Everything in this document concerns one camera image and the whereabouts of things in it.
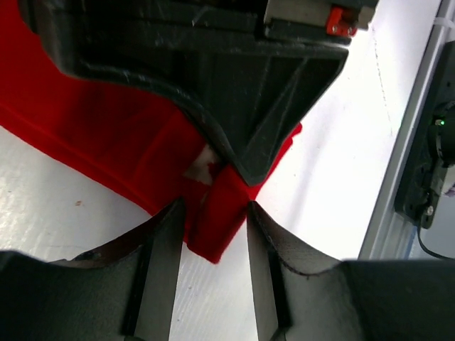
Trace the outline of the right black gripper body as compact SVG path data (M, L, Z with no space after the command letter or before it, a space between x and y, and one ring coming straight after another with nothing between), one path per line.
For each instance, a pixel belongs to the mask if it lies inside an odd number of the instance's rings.
M284 21L324 29L327 35L352 38L368 30L376 1L268 1L264 23Z

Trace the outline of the red patterned sock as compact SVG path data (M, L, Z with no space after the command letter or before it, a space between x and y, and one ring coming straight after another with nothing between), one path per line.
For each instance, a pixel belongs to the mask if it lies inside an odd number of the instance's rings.
M260 186L249 186L163 97L63 75L1 2L1 125L150 215L182 197L185 243L218 263Z

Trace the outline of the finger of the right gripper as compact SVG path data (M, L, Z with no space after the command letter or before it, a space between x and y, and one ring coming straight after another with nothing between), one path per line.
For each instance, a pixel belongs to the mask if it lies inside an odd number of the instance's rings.
M263 24L264 1L20 1L63 74L171 100L249 185L338 77L346 38Z

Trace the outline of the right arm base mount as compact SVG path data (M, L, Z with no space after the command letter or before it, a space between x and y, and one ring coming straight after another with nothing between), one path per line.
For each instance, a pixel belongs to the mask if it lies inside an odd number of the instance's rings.
M428 249L421 232L436 214L443 184L454 167L454 42L445 43L437 63L422 113L411 143L395 210L417 228L417 241L425 254L453 260Z

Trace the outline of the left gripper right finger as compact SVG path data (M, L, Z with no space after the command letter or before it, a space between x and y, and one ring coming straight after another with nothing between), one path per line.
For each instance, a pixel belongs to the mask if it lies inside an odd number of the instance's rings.
M255 201L247 241L260 340L454 339L452 261L340 261Z

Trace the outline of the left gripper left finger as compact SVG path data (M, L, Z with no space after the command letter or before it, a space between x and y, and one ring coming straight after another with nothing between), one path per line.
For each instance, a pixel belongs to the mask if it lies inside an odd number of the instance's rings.
M2 340L167 340L186 209L182 200L74 259L1 253Z

